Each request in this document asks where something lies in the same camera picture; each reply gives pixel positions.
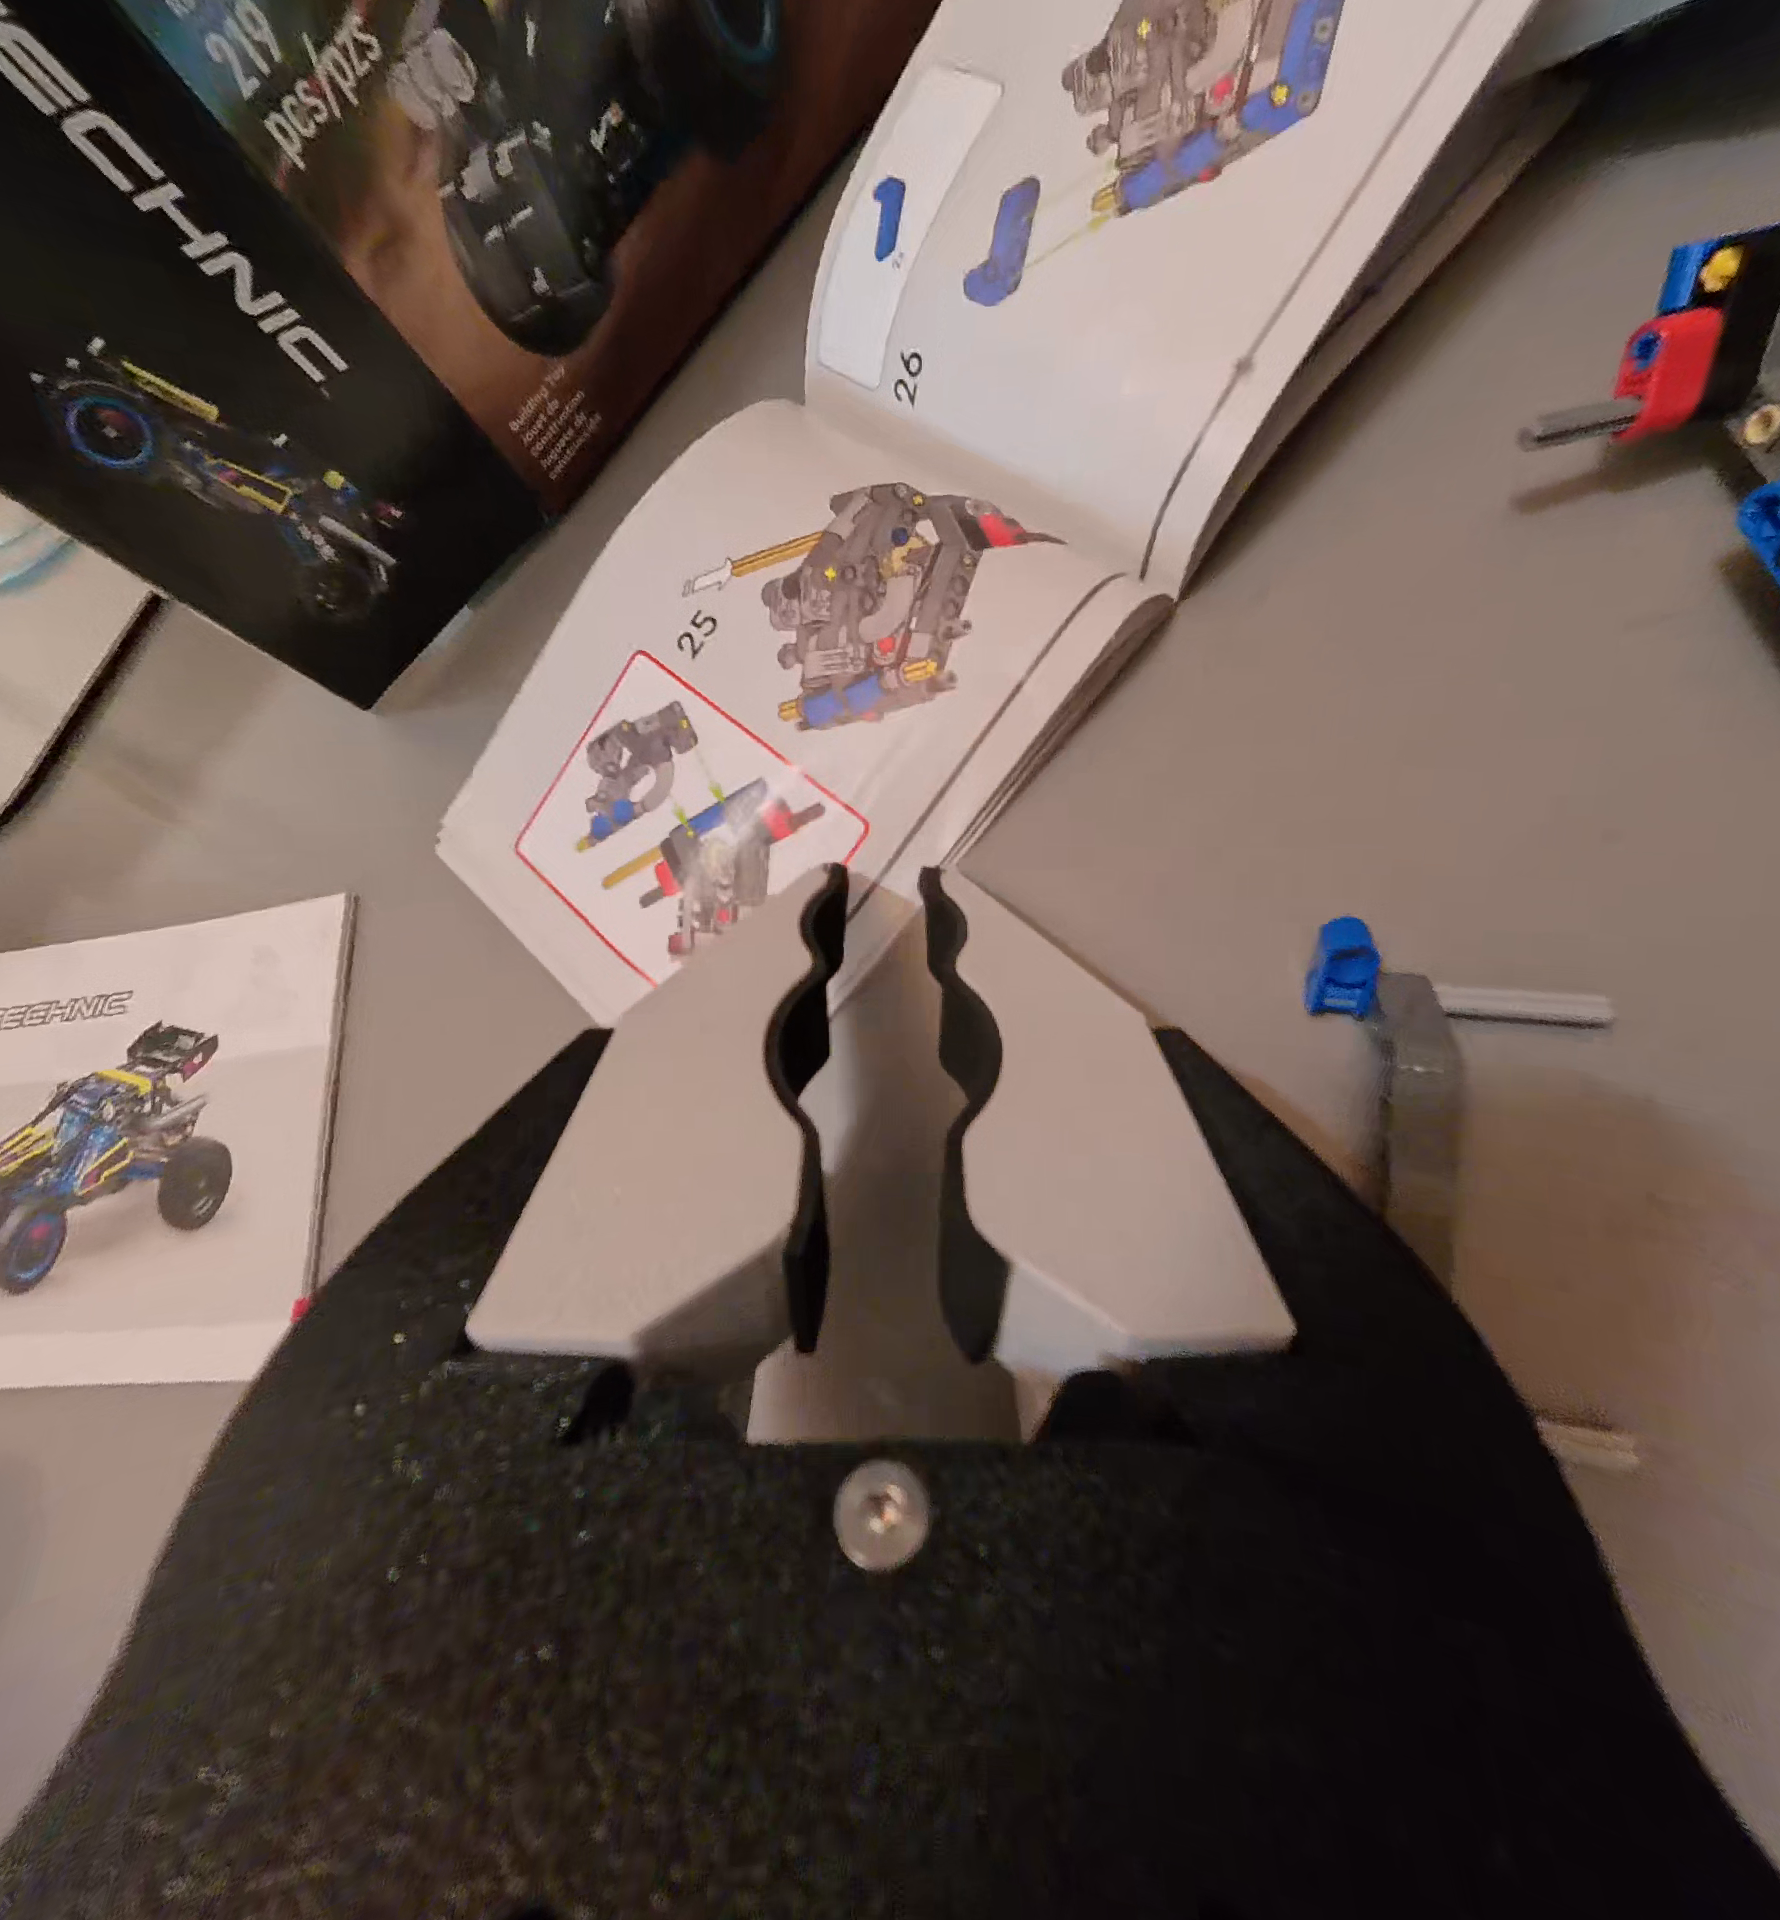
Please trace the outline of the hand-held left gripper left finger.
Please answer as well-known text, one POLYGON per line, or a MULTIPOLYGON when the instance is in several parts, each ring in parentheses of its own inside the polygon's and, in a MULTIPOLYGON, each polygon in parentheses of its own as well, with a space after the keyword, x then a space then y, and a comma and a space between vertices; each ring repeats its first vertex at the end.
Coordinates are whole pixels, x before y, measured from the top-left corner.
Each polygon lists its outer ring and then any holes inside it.
POLYGON ((814 1353, 830 1242, 801 1095, 828 1063, 847 923, 850 869, 814 868, 623 1016, 471 1306, 474 1347, 814 1353))

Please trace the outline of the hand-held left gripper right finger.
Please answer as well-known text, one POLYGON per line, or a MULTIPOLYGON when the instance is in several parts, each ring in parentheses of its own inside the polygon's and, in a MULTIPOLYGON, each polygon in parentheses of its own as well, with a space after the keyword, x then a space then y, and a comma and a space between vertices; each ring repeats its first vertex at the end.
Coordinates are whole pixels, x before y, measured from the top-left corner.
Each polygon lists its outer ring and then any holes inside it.
POLYGON ((956 869, 920 874, 945 1136, 936 1276, 973 1363, 1277 1353, 1292 1313, 1142 1010, 956 869))

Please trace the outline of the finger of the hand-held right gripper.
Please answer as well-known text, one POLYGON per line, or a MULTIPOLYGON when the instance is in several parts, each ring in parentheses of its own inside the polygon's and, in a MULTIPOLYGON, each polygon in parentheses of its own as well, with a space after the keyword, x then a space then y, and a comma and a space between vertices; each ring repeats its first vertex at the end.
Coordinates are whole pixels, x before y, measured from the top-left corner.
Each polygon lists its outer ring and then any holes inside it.
POLYGON ((1688 3, 1542 3, 1542 70, 1640 33, 1688 3))

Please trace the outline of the lego chassis assembly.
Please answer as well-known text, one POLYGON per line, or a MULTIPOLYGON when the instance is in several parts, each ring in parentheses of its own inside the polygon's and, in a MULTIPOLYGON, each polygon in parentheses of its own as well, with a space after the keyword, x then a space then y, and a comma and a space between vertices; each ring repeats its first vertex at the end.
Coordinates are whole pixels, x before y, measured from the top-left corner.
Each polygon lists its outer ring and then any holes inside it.
POLYGON ((1780 223, 1677 246, 1612 395, 1529 421, 1518 443, 1629 446, 1703 424, 1720 426, 1755 477, 1738 526, 1780 591, 1780 223))

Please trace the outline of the lego set box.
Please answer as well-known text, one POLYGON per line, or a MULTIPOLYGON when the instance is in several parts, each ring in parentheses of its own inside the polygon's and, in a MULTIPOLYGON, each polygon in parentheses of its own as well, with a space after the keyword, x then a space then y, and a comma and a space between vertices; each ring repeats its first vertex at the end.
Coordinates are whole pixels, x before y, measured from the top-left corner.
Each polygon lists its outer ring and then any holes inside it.
POLYGON ((589 489, 918 3, 0 3, 0 492, 352 707, 589 489))

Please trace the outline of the small closed instruction booklet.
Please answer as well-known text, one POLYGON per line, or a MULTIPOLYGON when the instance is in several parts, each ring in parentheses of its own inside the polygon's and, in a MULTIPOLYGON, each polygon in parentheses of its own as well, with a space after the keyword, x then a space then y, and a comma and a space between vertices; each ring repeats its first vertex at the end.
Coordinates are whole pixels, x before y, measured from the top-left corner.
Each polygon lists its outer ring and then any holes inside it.
POLYGON ((255 1379, 319 1285, 355 928, 0 951, 0 1390, 255 1379))

